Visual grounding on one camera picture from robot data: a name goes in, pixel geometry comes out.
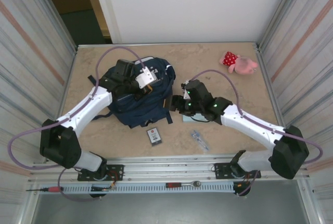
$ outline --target screwdriver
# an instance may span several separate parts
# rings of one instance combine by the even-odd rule
[[[26,191],[42,191],[42,192],[53,192],[53,193],[57,193],[63,190],[63,187],[59,187],[58,186],[51,186],[50,188],[43,188],[43,189],[29,189]]]

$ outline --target white wall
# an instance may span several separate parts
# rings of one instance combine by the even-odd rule
[[[114,43],[258,41],[280,0],[100,0]]]

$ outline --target navy blue backpack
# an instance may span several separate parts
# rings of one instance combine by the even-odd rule
[[[108,106],[110,112],[106,115],[98,115],[93,120],[115,115],[119,121],[130,128],[135,128],[139,125],[146,127],[148,124],[163,118],[166,118],[169,124],[172,123],[169,110],[163,108],[163,103],[164,99],[172,95],[172,85],[176,78],[175,71],[170,63],[162,58],[145,57],[142,58],[142,61],[157,77],[157,81],[150,85],[152,92],[137,101],[133,94],[114,99]],[[135,65],[135,75],[137,76],[142,72],[142,66],[139,61],[135,62]],[[111,74],[113,71],[114,67],[110,68],[106,75]],[[92,76],[89,76],[89,79],[94,83]]]

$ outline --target red screwdriver handle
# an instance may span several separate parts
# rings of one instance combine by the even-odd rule
[[[50,188],[48,188],[48,192],[53,192],[53,193],[57,193],[63,190],[63,187],[58,187],[58,186],[51,186]]]
[[[182,184],[180,182],[168,182],[165,184],[167,188],[180,188]]]

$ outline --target red polka dot dress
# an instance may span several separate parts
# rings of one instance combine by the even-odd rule
[[[224,56],[224,59],[223,59],[223,64],[226,65],[226,66],[230,66],[232,64],[235,64],[237,58],[238,57],[235,54],[228,51],[227,53],[225,53],[225,56]]]

